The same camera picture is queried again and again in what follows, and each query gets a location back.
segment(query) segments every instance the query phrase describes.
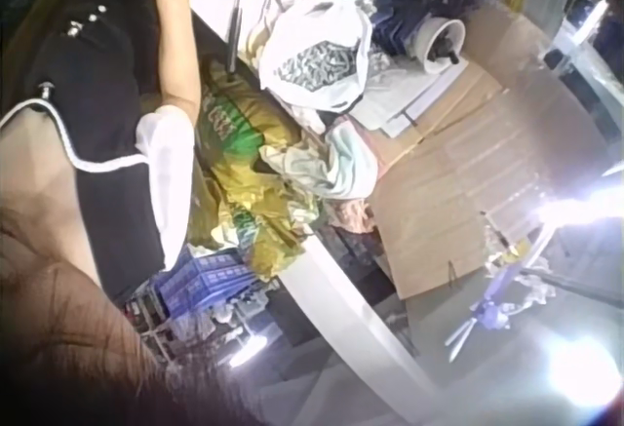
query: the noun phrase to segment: white sleeve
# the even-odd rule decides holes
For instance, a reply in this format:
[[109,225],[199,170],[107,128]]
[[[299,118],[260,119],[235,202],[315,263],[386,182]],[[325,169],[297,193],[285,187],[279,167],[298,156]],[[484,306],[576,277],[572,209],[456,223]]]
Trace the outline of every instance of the white sleeve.
[[146,114],[136,126],[136,148],[149,163],[149,189],[165,254],[165,270],[176,264],[188,226],[195,133],[190,119],[175,106]]

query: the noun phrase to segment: table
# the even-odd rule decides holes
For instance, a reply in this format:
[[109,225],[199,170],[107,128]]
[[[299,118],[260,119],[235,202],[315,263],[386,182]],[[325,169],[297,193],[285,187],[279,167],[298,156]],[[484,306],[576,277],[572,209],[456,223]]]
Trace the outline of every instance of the table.
[[[240,47],[259,21],[264,0],[242,0]],[[226,39],[233,0],[191,0],[216,34]],[[302,311],[347,366],[407,422],[421,418],[414,397],[435,388],[406,348],[366,303],[316,237],[280,278]]]

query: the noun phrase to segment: white cloth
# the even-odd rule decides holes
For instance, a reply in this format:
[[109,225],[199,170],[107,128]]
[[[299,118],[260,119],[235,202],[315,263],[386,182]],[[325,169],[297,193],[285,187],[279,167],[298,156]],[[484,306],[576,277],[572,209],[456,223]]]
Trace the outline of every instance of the white cloth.
[[193,177],[193,125],[184,111],[162,106],[136,126],[136,148],[149,164],[149,189],[165,254],[164,269],[176,264],[188,226]]
[[328,199],[366,199],[377,182],[377,160],[351,122],[328,132],[328,155],[315,148],[260,147],[262,159],[305,190]]

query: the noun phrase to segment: person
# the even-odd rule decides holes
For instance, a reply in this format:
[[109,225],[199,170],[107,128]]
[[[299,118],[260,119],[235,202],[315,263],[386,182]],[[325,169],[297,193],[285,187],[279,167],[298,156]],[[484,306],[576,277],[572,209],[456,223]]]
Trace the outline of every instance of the person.
[[3,424],[262,424],[209,358],[168,375],[117,307],[173,265],[188,218],[191,10],[155,2],[160,108],[141,116],[134,7],[80,0],[28,76],[41,97],[0,120]]

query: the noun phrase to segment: cardboard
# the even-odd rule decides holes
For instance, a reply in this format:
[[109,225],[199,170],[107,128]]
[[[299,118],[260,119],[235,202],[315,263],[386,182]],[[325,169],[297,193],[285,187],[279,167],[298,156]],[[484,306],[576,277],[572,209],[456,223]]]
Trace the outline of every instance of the cardboard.
[[[504,33],[501,44],[509,41],[510,28],[533,33],[524,18],[510,21],[506,12],[488,11],[492,31]],[[538,207],[583,193],[610,165],[591,116],[555,74],[541,68],[532,42],[520,48],[487,44],[489,52],[480,52],[472,42],[467,51],[478,63],[471,64],[473,77],[458,80],[423,116],[426,123],[398,143],[375,139],[377,148],[388,145],[382,159],[394,166],[370,204],[402,299],[483,265],[488,251],[481,212],[518,242],[539,226]]]

